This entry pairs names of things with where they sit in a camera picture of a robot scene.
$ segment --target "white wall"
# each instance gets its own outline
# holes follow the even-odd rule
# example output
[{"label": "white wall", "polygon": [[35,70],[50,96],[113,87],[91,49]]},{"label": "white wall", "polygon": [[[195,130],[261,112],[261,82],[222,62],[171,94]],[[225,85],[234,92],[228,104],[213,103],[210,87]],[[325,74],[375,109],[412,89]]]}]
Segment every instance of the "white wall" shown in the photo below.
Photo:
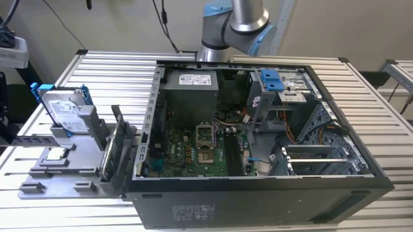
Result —
[{"label": "white wall", "polygon": [[346,57],[357,69],[413,60],[413,0],[297,0],[280,55]]},{"label": "white wall", "polygon": [[[163,35],[151,0],[47,0],[89,50],[174,52]],[[169,30],[181,50],[198,50],[203,5],[207,0],[166,0]],[[12,0],[0,1],[7,15]],[[282,0],[265,0],[270,20],[278,19]],[[79,43],[42,0],[22,0],[10,24],[28,42],[30,58],[44,82],[54,82],[74,58]]]}]

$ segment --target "white label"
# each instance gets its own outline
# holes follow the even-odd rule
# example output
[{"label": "white label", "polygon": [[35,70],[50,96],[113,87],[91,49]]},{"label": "white label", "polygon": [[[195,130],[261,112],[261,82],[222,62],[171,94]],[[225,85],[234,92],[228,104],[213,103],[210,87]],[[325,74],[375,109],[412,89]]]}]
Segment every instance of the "white label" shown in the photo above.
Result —
[{"label": "white label", "polygon": [[250,118],[252,117],[249,115],[246,115],[245,118],[244,118],[244,122],[248,123],[250,121]]},{"label": "white label", "polygon": [[83,119],[79,117],[79,109],[71,101],[52,100],[48,102],[54,119],[62,124],[62,127],[70,132],[89,132]]},{"label": "white label", "polygon": [[274,162],[274,160],[276,160],[276,155],[274,154],[270,155],[270,160],[272,160],[272,162]]},{"label": "white label", "polygon": [[181,74],[179,84],[181,85],[210,86],[211,76],[210,75],[197,75],[197,74]]},{"label": "white label", "polygon": [[294,83],[293,83],[293,82],[285,81],[285,82],[284,82],[284,85],[285,85],[285,86],[294,86]]}]

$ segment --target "metal pole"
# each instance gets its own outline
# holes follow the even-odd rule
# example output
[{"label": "metal pole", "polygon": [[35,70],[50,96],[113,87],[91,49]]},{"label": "metal pole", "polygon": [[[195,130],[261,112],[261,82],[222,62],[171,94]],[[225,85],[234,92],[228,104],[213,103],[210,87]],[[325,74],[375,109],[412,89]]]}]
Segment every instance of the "metal pole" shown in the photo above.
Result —
[{"label": "metal pole", "polygon": [[262,0],[232,0],[233,14],[230,25],[240,32],[258,30],[269,21],[269,11]]}]

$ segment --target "label sticker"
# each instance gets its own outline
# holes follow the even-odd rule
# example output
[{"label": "label sticker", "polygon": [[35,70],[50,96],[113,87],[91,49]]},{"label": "label sticker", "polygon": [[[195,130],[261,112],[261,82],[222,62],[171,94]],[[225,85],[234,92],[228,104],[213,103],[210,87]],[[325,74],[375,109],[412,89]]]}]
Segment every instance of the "label sticker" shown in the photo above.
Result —
[{"label": "label sticker", "polygon": [[173,205],[173,217],[175,221],[213,220],[214,213],[214,204]]},{"label": "label sticker", "polygon": [[294,86],[294,83],[293,83],[293,82],[285,81],[285,82],[284,82],[284,85],[285,85],[285,86]]},{"label": "label sticker", "polygon": [[48,102],[54,119],[62,124],[62,127],[70,132],[89,132],[83,119],[79,117],[79,109],[71,101],[52,100]]},{"label": "label sticker", "polygon": [[276,155],[272,154],[272,155],[270,155],[270,160],[272,160],[272,162],[274,162],[276,158],[277,158]]},{"label": "label sticker", "polygon": [[250,121],[250,118],[252,117],[249,115],[246,115],[245,118],[244,118],[244,122],[248,123]]},{"label": "label sticker", "polygon": [[211,76],[210,75],[197,75],[197,74],[181,74],[179,84],[181,85],[210,86]]}]

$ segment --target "green circuit board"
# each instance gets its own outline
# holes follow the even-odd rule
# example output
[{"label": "green circuit board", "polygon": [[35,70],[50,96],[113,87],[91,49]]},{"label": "green circuit board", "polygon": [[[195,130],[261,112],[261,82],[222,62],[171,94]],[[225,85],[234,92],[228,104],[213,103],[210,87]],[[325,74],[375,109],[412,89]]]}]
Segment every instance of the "green circuit board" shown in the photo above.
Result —
[{"label": "green circuit board", "polygon": [[[221,132],[217,133],[217,145],[210,149],[197,147],[195,130],[170,130],[163,168],[157,172],[151,170],[150,177],[229,176],[223,136]],[[244,158],[244,151],[249,151],[249,146],[242,132],[237,134],[237,139],[240,156]],[[250,173],[245,172],[245,174],[256,176],[254,168]]]}]

